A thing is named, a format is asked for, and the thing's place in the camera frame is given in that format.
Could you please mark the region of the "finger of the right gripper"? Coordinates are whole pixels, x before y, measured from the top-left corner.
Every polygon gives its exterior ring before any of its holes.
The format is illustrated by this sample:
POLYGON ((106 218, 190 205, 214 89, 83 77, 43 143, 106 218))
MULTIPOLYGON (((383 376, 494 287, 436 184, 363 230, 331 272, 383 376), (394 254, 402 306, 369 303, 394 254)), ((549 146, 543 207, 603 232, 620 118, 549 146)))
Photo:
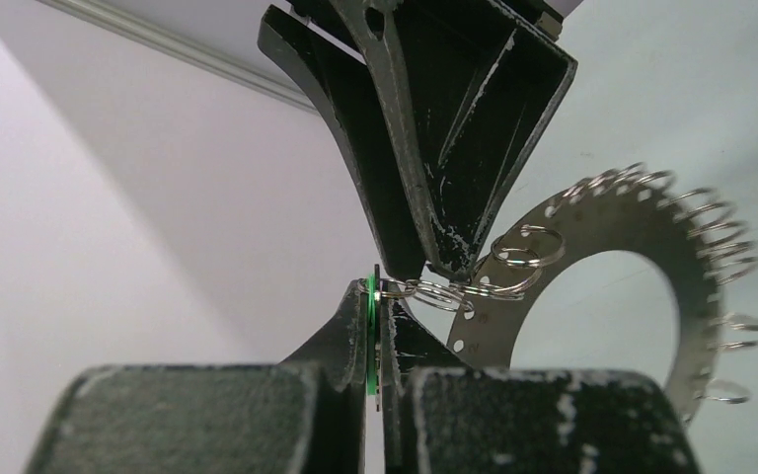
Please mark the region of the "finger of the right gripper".
POLYGON ((468 279, 576 60, 549 1, 337 1, 432 270, 468 279))
POLYGON ((306 94, 332 133, 386 273, 420 277, 425 256, 367 67, 276 6, 263 15, 258 47, 306 94))

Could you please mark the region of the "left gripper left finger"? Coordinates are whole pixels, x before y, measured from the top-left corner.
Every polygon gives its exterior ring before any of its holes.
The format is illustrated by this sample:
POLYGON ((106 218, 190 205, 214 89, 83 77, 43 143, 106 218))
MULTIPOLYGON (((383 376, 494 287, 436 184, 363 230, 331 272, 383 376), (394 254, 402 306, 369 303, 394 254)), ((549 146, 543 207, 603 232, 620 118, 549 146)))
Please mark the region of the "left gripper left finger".
POLYGON ((109 364, 73 379, 30 473, 360 473, 364 294, 274 364, 109 364))

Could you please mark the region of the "metal key ring disc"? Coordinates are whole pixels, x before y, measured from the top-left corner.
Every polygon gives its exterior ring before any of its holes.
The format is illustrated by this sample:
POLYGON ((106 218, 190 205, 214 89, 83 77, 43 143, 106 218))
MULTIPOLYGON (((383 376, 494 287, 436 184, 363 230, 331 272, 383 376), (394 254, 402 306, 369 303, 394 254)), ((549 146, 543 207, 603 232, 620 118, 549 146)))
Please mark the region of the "metal key ring disc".
POLYGON ((477 260, 448 348, 474 368, 506 367, 532 305, 561 274, 609 252, 646 259, 672 291, 678 340, 663 391, 683 423, 705 401, 743 404, 751 392, 719 379, 725 353, 758 346, 758 318, 727 311, 725 287, 758 268, 736 207, 712 188, 673 192, 676 176, 636 163, 584 178, 532 208, 477 260))

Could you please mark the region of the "green tagged key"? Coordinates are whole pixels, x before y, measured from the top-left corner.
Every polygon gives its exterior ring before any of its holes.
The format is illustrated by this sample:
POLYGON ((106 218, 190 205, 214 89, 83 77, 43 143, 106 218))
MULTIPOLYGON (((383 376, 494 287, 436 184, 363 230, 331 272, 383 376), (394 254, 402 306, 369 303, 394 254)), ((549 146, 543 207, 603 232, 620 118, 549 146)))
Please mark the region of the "green tagged key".
POLYGON ((357 288, 365 296, 362 310, 366 323, 365 392, 373 398, 377 412, 382 411, 381 401, 381 341, 379 308, 383 299, 406 299, 416 293, 417 285, 411 280, 382 278, 380 265, 358 282, 357 288))

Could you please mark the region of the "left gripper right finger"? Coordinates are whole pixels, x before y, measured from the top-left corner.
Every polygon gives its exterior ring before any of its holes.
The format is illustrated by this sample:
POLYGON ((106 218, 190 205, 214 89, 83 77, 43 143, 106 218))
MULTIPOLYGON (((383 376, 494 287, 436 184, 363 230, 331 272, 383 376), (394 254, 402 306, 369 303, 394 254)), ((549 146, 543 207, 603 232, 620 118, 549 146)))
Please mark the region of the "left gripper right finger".
POLYGON ((389 473, 697 473, 658 385, 604 369, 473 369, 407 304, 378 306, 389 473))

